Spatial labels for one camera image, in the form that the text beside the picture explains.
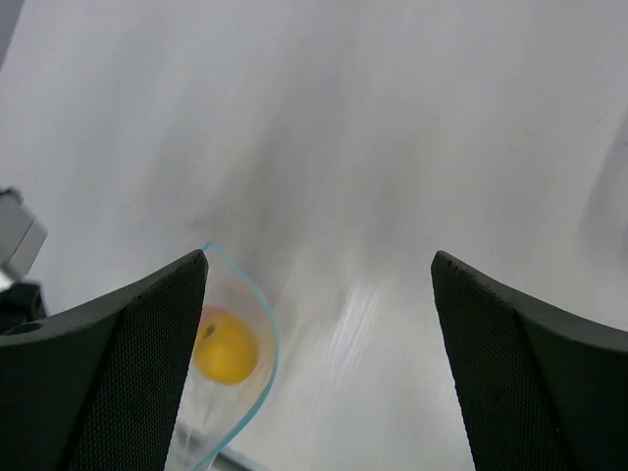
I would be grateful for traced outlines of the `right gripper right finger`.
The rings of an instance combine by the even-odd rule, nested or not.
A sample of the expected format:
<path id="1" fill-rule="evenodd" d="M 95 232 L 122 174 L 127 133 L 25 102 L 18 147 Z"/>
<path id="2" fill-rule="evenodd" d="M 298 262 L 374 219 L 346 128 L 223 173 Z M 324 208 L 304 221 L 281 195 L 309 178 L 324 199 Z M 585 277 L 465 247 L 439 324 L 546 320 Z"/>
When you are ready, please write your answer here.
<path id="1" fill-rule="evenodd" d="M 477 469 L 626 468 L 624 331 L 510 288 L 443 251 L 431 278 Z"/>

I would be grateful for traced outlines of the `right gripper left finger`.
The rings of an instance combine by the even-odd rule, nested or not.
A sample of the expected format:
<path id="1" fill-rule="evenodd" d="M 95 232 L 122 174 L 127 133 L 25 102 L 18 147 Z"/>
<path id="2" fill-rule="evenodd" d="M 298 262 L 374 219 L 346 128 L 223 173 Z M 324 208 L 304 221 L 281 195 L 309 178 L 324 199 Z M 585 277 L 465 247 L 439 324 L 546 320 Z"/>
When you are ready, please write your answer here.
<path id="1" fill-rule="evenodd" d="M 208 263 L 155 273 L 1 336 L 5 470 L 161 470 Z"/>

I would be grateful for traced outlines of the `yellow toy fruit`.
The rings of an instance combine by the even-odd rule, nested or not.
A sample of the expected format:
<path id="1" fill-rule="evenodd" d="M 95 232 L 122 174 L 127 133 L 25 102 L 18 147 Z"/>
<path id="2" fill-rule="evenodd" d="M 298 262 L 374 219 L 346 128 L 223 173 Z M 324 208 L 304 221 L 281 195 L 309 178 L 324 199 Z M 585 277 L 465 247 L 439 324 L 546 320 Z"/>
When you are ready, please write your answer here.
<path id="1" fill-rule="evenodd" d="M 237 315 L 201 320 L 192 364 L 206 379 L 225 386 L 240 384 L 254 372 L 259 355 L 257 337 Z"/>

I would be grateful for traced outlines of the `clear zip top bag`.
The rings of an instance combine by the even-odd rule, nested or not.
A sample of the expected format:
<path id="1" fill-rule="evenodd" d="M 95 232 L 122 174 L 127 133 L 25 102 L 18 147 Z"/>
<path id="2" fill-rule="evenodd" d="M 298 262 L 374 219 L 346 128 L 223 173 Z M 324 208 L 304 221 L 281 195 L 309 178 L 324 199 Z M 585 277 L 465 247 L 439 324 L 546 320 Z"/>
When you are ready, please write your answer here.
<path id="1" fill-rule="evenodd" d="M 266 400 L 279 335 L 262 290 L 220 245 L 202 247 L 208 275 L 167 470 L 208 470 Z"/>

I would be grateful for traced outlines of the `pink toy egg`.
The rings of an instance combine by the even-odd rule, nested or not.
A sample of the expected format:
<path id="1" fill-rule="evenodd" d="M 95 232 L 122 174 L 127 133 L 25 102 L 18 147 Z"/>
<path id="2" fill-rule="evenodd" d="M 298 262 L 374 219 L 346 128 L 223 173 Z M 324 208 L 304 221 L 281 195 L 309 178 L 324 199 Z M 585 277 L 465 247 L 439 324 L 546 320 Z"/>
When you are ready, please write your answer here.
<path id="1" fill-rule="evenodd" d="M 206 319 L 229 315 L 231 315 L 231 312 L 227 309 L 224 309 L 223 307 L 215 305 L 204 305 L 201 311 L 201 320 L 205 321 Z"/>

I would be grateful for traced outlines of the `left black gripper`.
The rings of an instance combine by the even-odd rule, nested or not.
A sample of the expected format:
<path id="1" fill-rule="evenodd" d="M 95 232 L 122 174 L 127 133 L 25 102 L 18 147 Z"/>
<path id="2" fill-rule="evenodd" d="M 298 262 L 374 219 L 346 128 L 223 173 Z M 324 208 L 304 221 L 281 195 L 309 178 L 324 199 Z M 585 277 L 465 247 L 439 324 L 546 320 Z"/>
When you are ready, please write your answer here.
<path id="1" fill-rule="evenodd" d="M 5 334 L 19 325 L 47 316 L 41 286 L 37 283 L 14 283 L 0 293 L 0 328 Z"/>

